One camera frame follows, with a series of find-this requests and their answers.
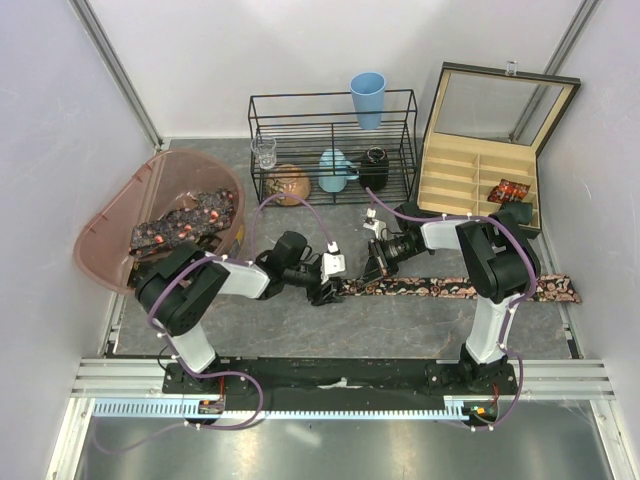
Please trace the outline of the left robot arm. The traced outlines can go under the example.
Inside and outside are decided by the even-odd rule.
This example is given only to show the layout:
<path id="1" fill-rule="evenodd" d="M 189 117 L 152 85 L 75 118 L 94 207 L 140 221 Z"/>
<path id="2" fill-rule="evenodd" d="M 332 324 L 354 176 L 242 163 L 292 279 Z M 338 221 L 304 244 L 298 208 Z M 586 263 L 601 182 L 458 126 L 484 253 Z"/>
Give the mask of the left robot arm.
<path id="1" fill-rule="evenodd" d="M 311 305 L 322 306 L 339 300 L 345 270 L 345 257 L 335 242 L 313 254 L 306 237 L 293 231 L 253 262 L 186 244 L 138 281 L 135 298 L 185 371 L 185 382 L 198 393 L 208 393 L 219 382 L 219 355 L 201 319 L 217 296 L 268 300 L 290 285 L 304 289 Z"/>

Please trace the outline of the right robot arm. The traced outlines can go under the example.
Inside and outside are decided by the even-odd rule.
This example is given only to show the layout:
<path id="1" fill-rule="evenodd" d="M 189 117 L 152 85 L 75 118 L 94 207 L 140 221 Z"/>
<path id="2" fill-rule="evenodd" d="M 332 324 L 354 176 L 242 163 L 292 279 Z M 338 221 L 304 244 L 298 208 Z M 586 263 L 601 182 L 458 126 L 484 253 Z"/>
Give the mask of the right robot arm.
<path id="1" fill-rule="evenodd" d="M 400 233 L 369 241 L 360 288 L 391 280 L 399 263 L 437 250 L 461 253 L 477 305 L 471 333 L 463 344 L 458 381 L 467 392 L 483 392 L 494 381 L 492 364 L 508 355 L 507 338 L 518 306 L 535 292 L 540 263 L 513 215 L 416 216 L 405 205 L 393 211 Z"/>

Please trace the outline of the black floral rose tie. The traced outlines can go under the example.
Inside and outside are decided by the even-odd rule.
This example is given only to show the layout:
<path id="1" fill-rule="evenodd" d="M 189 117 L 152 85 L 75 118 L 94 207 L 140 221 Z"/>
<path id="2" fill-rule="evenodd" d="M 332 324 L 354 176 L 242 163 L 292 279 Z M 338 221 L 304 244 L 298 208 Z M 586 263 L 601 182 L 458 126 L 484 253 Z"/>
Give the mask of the black floral rose tie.
<path id="1" fill-rule="evenodd" d="M 477 298 L 476 289 L 463 277 L 393 277 L 374 281 L 363 286 L 357 280 L 345 280 L 340 296 L 419 296 L 447 299 Z M 553 302 L 581 304 L 582 299 L 569 276 L 564 274 L 541 275 L 536 292 L 529 302 Z"/>

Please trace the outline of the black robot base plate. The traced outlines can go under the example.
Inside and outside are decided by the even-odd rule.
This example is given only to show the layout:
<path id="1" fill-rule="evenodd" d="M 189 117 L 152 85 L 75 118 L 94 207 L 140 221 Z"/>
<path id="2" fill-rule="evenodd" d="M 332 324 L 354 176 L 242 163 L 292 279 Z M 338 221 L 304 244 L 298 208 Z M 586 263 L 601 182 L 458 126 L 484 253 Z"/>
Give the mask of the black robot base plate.
<path id="1" fill-rule="evenodd" d="M 446 396 L 495 397 L 517 391 L 514 367 L 506 360 L 478 373 L 463 362 L 433 359 L 242 358 L 224 357 L 215 372 L 223 379 L 195 379 L 177 363 L 166 367 L 165 394 L 223 394 L 226 405 L 251 409 L 263 390 L 275 407 L 439 407 Z"/>

